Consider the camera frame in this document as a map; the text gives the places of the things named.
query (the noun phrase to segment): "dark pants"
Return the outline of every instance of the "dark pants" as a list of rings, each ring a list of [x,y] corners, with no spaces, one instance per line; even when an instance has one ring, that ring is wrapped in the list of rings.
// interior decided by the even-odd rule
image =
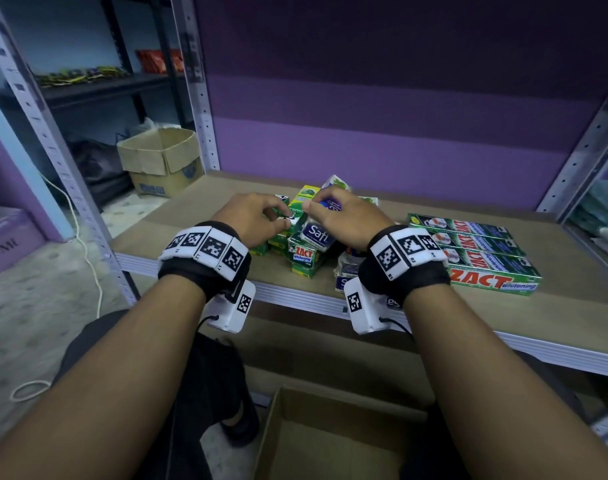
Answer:
[[[68,346],[54,383],[125,314],[126,310],[110,313],[86,325]],[[175,400],[174,414],[172,410],[169,412],[134,478],[210,479],[211,471],[200,438],[208,427],[235,416],[245,387],[244,364],[235,348],[197,333]]]
[[[126,310],[114,312],[86,325],[68,346],[54,383],[125,313]],[[517,354],[573,411],[584,418],[578,398],[553,375],[546,364],[528,354]],[[134,478],[210,479],[211,472],[200,438],[206,428],[235,416],[245,387],[244,366],[235,348],[197,333],[175,400],[175,412],[169,413]],[[428,409],[423,437],[402,467],[400,478],[470,478],[437,404]]]

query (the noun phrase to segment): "wrist strap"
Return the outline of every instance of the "wrist strap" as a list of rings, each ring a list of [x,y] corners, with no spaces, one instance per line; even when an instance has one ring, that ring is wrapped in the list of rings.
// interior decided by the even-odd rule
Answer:
[[[218,293],[232,298],[244,281],[251,256],[235,229],[206,221],[178,232],[158,259],[158,274],[177,274],[196,283],[210,300]]]
[[[446,255],[425,229],[394,225],[373,237],[358,277],[366,290],[401,305],[414,289],[450,283],[447,265]]]

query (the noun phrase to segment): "purple box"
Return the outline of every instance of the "purple box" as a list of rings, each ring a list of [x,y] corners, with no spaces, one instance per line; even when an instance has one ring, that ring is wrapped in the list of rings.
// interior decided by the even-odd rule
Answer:
[[[24,210],[0,207],[0,273],[44,242],[44,236]]]

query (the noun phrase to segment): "white cable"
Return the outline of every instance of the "white cable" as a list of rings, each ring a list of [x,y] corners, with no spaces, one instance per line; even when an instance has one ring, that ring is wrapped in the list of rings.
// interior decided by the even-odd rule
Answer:
[[[75,215],[75,209],[73,208],[73,202],[71,202],[70,197],[68,196],[68,193],[64,192],[64,190],[60,189],[52,181],[50,181],[48,178],[44,177],[41,172],[40,172],[40,175],[44,179],[44,182],[46,182],[47,184],[52,186],[55,190],[62,193],[64,195],[64,197],[66,197],[66,201],[68,202],[68,208],[70,209],[70,213],[73,215],[73,222],[75,222],[75,240],[82,245],[82,248],[84,248],[84,261],[86,261],[86,263],[90,266],[91,271],[93,272],[93,279],[95,280],[95,285],[97,286],[97,289],[100,291],[99,298],[97,300],[97,309],[96,309],[96,313],[95,313],[95,318],[98,319],[98,318],[100,318],[100,312],[102,309],[102,300],[104,298],[104,291],[102,290],[100,281],[97,278],[97,272],[96,272],[95,268],[93,267],[93,264],[91,263],[91,261],[88,259],[88,247],[86,247],[86,243],[79,236],[79,222],[77,221],[77,216]],[[33,394],[25,395],[22,397],[15,396],[19,391],[21,391],[21,389],[23,389],[25,387],[32,386],[32,385],[40,385],[40,384],[44,385],[45,387],[37,392],[34,392]],[[8,399],[12,403],[23,403],[30,399],[36,398],[43,392],[50,389],[51,386],[52,386],[51,382],[44,381],[41,379],[38,379],[35,381],[28,381],[28,382],[25,382],[24,384],[20,384],[15,389],[13,389],[11,392],[11,395],[9,396]]]

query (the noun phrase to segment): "person's right arm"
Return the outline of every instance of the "person's right arm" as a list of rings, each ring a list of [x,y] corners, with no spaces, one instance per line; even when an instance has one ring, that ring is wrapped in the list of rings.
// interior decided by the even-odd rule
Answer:
[[[340,212],[319,202],[329,196]],[[365,250],[393,224],[356,196],[324,189],[309,215]],[[475,478],[608,479],[608,448],[450,285],[412,291],[404,313],[453,441]]]

